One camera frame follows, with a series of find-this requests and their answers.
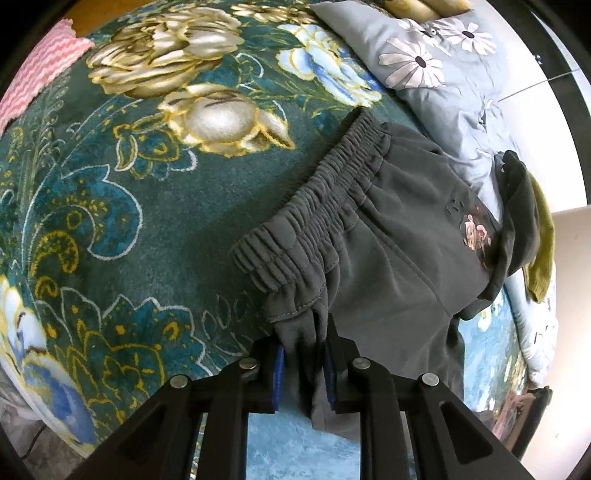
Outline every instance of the olive green cloth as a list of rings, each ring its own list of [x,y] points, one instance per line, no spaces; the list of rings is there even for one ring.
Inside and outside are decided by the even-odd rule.
[[[525,288],[531,299],[536,303],[542,303],[548,293],[550,278],[552,277],[556,232],[544,192],[531,173],[530,179],[534,188],[535,202],[540,219],[540,249],[533,262],[523,267],[523,275]]]

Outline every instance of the gray pillow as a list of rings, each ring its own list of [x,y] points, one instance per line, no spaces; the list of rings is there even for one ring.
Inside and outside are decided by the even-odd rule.
[[[485,19],[473,10],[418,24],[355,1],[310,7],[408,102],[452,169],[502,221],[493,157],[517,146],[497,103],[506,77],[503,46]]]

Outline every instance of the bolt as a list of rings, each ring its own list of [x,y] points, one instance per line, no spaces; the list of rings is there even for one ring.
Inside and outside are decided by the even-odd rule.
[[[359,356],[355,360],[353,360],[353,366],[357,370],[366,370],[371,365],[371,362],[366,359],[364,356]]]
[[[170,379],[170,386],[173,388],[185,388],[189,384],[189,379],[184,375],[175,375]]]
[[[238,365],[240,365],[240,368],[242,368],[243,370],[252,370],[258,365],[258,362],[256,361],[256,358],[247,356],[246,358],[240,360],[238,362]]]
[[[421,377],[423,383],[429,387],[436,387],[439,385],[439,377],[436,374],[424,374]]]

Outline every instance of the dark green cloth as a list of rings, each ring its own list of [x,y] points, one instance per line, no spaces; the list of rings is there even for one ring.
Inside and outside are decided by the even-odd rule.
[[[0,141],[0,361],[81,452],[269,332],[229,248],[348,112],[416,128],[298,2],[155,2],[92,38]]]

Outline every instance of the blue flower motif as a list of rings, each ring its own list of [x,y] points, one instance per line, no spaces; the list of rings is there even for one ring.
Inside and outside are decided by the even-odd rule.
[[[0,365],[29,405],[81,454],[96,446],[95,427],[79,389],[47,350],[45,331],[20,292],[0,275]]]
[[[345,105],[371,107],[381,100],[383,88],[337,37],[318,25],[279,25],[303,47],[281,50],[279,66],[302,80],[317,79]]]

